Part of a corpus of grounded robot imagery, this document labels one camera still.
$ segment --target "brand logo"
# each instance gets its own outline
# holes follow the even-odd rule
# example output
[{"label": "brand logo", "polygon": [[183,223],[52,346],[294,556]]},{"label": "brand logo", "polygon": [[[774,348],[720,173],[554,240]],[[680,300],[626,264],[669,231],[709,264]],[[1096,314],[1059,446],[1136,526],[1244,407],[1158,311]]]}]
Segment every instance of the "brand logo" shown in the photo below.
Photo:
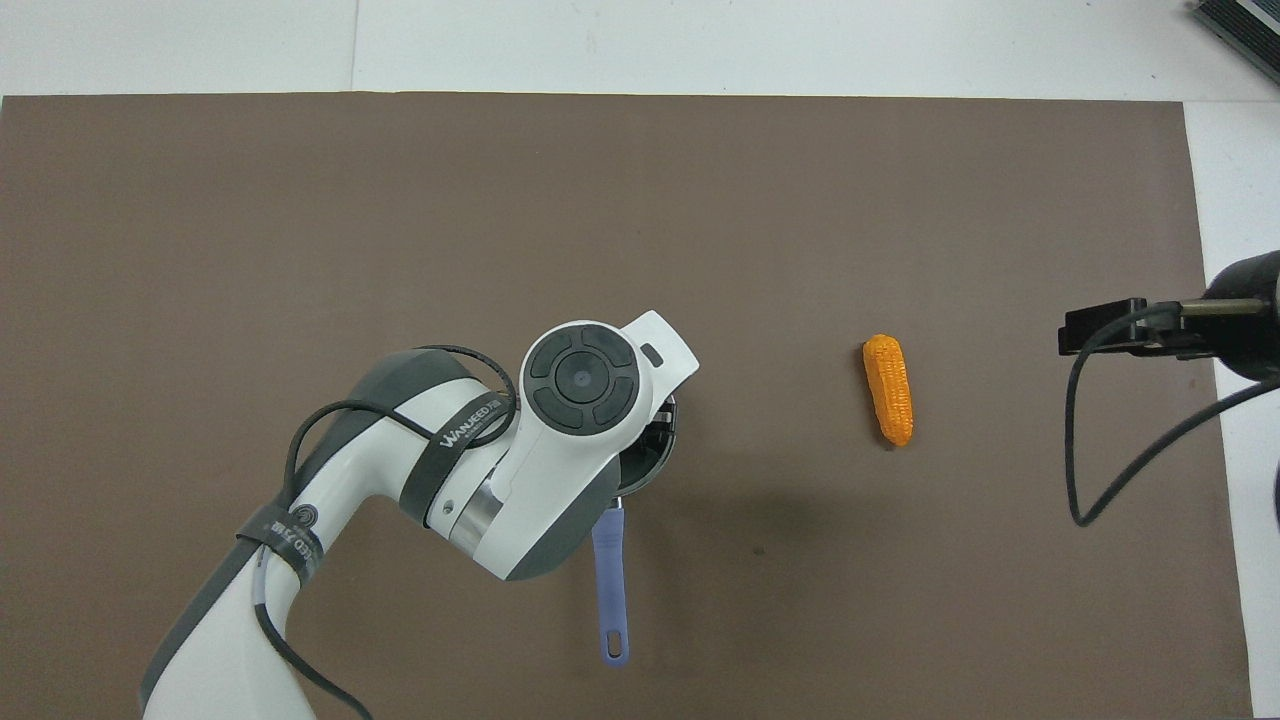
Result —
[{"label": "brand logo", "polygon": [[440,446],[453,447],[458,439],[471,439],[472,430],[479,429],[480,421],[492,415],[499,407],[502,407],[500,400],[490,400],[476,410],[470,418],[458,424],[457,428],[443,433],[440,436]]}]

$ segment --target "plastic corn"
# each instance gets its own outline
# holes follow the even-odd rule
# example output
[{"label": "plastic corn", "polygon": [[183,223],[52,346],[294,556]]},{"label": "plastic corn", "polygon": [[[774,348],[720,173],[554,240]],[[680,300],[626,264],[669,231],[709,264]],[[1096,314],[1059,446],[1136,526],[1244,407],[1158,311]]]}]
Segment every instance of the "plastic corn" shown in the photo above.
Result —
[{"label": "plastic corn", "polygon": [[863,365],[867,366],[867,384],[872,389],[881,433],[893,445],[902,447],[910,442],[915,428],[902,346],[887,334],[872,336],[863,345]]}]

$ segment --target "circular button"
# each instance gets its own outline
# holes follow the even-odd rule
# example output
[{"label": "circular button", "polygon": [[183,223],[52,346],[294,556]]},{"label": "circular button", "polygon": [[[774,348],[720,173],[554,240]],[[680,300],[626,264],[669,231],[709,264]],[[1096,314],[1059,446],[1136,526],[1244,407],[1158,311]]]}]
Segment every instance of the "circular button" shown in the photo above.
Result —
[{"label": "circular button", "polygon": [[556,388],[572,402],[594,402],[609,389],[609,369],[590,352],[573,352],[556,368]]}]

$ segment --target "blue handle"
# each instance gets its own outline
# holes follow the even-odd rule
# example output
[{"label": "blue handle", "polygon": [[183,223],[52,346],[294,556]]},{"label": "blue handle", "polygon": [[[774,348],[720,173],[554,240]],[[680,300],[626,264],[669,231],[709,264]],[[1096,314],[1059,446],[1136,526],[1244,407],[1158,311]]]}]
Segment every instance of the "blue handle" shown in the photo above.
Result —
[{"label": "blue handle", "polygon": [[609,507],[591,528],[595,550],[595,600],[600,609],[600,656],[621,667],[631,657],[627,641],[627,591],[622,579],[622,507]]}]

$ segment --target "cable strap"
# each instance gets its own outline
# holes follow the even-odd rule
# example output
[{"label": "cable strap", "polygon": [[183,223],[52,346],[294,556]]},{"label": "cable strap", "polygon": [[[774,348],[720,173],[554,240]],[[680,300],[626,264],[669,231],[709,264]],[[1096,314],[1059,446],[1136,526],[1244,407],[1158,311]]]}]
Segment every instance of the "cable strap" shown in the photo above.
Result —
[{"label": "cable strap", "polygon": [[279,505],[264,505],[250,518],[236,537],[257,541],[293,568],[298,583],[306,584],[320,568],[324,546],[311,532],[315,524],[315,509],[302,505],[296,512]]},{"label": "cable strap", "polygon": [[404,480],[399,506],[415,521],[426,525],[426,515],[445,478],[462,459],[472,441],[499,418],[511,414],[511,401],[489,391],[462,406],[426,443],[422,455]]}]

